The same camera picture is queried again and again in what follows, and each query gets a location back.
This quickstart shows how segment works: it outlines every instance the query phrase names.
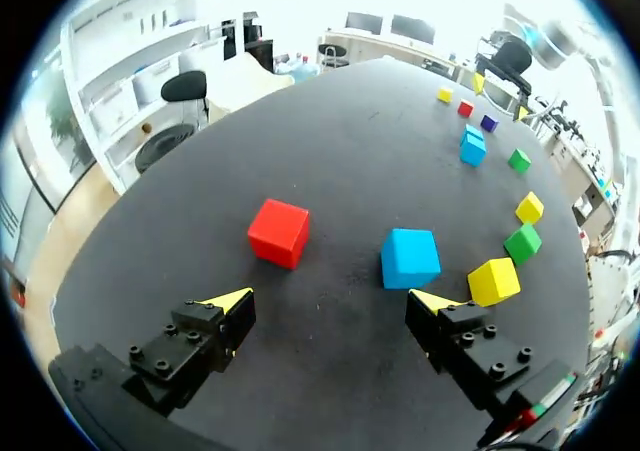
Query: cable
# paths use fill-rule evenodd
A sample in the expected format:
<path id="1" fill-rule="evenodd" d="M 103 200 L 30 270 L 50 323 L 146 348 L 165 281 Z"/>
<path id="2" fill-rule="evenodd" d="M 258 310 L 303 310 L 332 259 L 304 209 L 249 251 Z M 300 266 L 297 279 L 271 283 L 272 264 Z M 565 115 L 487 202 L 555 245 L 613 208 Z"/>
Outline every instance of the cable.
<path id="1" fill-rule="evenodd" d="M 552 451 L 551 448 L 547 448 L 546 446 L 542 446 L 537 443 L 527 443 L 524 441 L 510 441 L 508 443 L 496 443 L 490 444 L 484 448 L 478 448 L 476 451 L 493 451 L 494 449 L 521 449 L 524 451 Z"/>

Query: cube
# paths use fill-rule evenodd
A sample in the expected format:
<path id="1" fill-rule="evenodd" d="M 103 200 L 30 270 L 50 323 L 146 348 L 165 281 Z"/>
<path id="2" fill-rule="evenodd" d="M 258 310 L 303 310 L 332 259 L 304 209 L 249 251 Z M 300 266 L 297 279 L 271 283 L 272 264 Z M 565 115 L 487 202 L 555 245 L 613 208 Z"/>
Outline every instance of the cube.
<path id="1" fill-rule="evenodd" d="M 380 257 L 385 289 L 420 288 L 440 274 L 440 258 L 431 231 L 392 229 Z"/>
<path id="2" fill-rule="evenodd" d="M 309 239 L 309 211 L 267 199 L 249 226 L 248 235 L 258 258 L 295 269 Z"/>
<path id="3" fill-rule="evenodd" d="M 531 160 L 527 153 L 521 149 L 516 149 L 509 158 L 509 166 L 515 169 L 518 173 L 524 174 L 529 166 L 531 166 Z"/>
<path id="4" fill-rule="evenodd" d="M 468 118 L 469 116 L 471 116 L 472 112 L 473 112 L 473 104 L 471 104 L 469 101 L 466 101 L 464 99 L 460 101 L 460 106 L 458 106 L 458 114 L 460 116 Z"/>
<path id="5" fill-rule="evenodd" d="M 484 118 L 482 118 L 482 121 L 480 122 L 480 127 L 485 131 L 489 131 L 490 133 L 493 133 L 496 130 L 497 126 L 498 126 L 498 121 L 493 119 L 488 114 L 485 114 Z"/>
<path id="6" fill-rule="evenodd" d="M 480 306 L 493 306 L 520 292 L 511 258 L 491 259 L 467 276 L 471 297 Z"/>
<path id="7" fill-rule="evenodd" d="M 543 212 L 544 204 L 533 194 L 533 191 L 527 194 L 516 208 L 516 216 L 523 223 L 536 224 Z"/>
<path id="8" fill-rule="evenodd" d="M 451 88 L 440 88 L 438 90 L 438 99 L 443 103 L 449 104 L 453 99 L 453 89 Z"/>
<path id="9" fill-rule="evenodd" d="M 487 154 L 484 139 L 471 134 L 466 134 L 460 146 L 460 159 L 471 166 L 480 166 L 480 163 Z"/>
<path id="10" fill-rule="evenodd" d="M 523 224 L 520 229 L 507 238 L 504 248 L 511 256 L 513 263 L 520 266 L 536 254 L 542 246 L 542 240 L 530 223 Z"/>
<path id="11" fill-rule="evenodd" d="M 464 143 L 464 138 L 470 134 L 471 136 L 475 136 L 476 138 L 484 141 L 484 136 L 482 135 L 482 131 L 478 131 L 476 128 L 471 126 L 470 124 L 465 125 L 464 132 L 462 133 L 462 138 L 460 139 L 460 146 Z"/>

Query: black chair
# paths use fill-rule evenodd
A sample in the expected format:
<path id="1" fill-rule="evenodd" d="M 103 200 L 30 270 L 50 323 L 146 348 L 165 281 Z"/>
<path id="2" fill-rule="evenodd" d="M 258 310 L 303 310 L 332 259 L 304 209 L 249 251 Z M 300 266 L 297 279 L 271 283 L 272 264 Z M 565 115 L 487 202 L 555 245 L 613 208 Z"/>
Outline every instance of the black chair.
<path id="1" fill-rule="evenodd" d="M 169 103 L 202 99 L 205 114 L 207 118 L 209 117 L 206 100 L 207 76 L 202 71 L 187 71 L 171 78 L 162 85 L 160 96 Z M 193 124 L 181 123 L 163 129 L 151 137 L 136 154 L 135 166 L 138 173 L 144 173 L 153 163 L 193 135 L 195 131 L 196 126 Z"/>
<path id="2" fill-rule="evenodd" d="M 203 71 L 186 71 L 174 76 L 162 85 L 162 99 L 169 103 L 202 100 L 204 112 L 209 117 L 207 107 L 207 75 Z"/>
<path id="3" fill-rule="evenodd" d="M 349 66 L 349 60 L 345 58 L 347 50 L 337 44 L 324 43 L 318 45 L 318 52 L 324 56 L 322 66 L 325 68 L 342 68 Z"/>

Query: drawer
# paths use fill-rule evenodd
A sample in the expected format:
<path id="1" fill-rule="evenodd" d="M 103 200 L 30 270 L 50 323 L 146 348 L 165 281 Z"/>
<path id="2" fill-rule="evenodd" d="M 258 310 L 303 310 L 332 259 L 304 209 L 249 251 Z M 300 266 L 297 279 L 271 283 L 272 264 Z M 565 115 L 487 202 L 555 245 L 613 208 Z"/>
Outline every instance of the drawer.
<path id="1" fill-rule="evenodd" d="M 131 78 L 110 86 L 89 110 L 89 116 L 101 138 L 114 133 L 138 112 Z"/>
<path id="2" fill-rule="evenodd" d="M 138 104 L 145 106 L 160 99 L 160 90 L 164 83 L 177 76 L 179 72 L 176 54 L 136 73 L 133 77 L 133 89 Z"/>

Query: black bolt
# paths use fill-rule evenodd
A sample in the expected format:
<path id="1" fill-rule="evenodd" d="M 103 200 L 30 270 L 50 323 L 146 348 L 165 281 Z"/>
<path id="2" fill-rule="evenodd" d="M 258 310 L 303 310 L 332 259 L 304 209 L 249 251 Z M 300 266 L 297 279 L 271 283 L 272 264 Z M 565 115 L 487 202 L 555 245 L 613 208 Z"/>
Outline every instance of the black bolt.
<path id="1" fill-rule="evenodd" d="M 200 333 L 197 331 L 189 331 L 187 333 L 187 341 L 191 344 L 195 344 L 200 341 Z"/>
<path id="2" fill-rule="evenodd" d="M 487 339 L 495 338 L 498 328 L 495 324 L 489 324 L 484 327 L 484 337 Z"/>
<path id="3" fill-rule="evenodd" d="M 129 346 L 129 356 L 132 359 L 140 359 L 140 358 L 142 358 L 142 349 L 140 349 L 136 345 Z"/>
<path id="4" fill-rule="evenodd" d="M 489 370 L 489 376 L 491 376 L 493 379 L 500 379 L 504 376 L 506 370 L 507 367 L 504 364 L 496 363 L 491 366 L 491 369 Z"/>
<path id="5" fill-rule="evenodd" d="M 160 376 L 166 376 L 167 374 L 169 374 L 169 371 L 171 371 L 171 365 L 164 359 L 159 359 L 158 361 L 156 361 L 154 368 Z"/>
<path id="6" fill-rule="evenodd" d="M 465 348 L 470 348 L 473 346 L 473 341 L 475 340 L 475 336 L 473 333 L 464 333 L 460 338 L 460 344 Z"/>
<path id="7" fill-rule="evenodd" d="M 175 324 L 167 324 L 164 327 L 164 334 L 167 336 L 174 336 L 178 332 L 178 328 L 176 328 Z"/>
<path id="8" fill-rule="evenodd" d="M 533 349 L 529 346 L 525 346 L 518 353 L 518 361 L 521 363 L 528 363 L 531 360 L 531 356 L 533 356 Z"/>

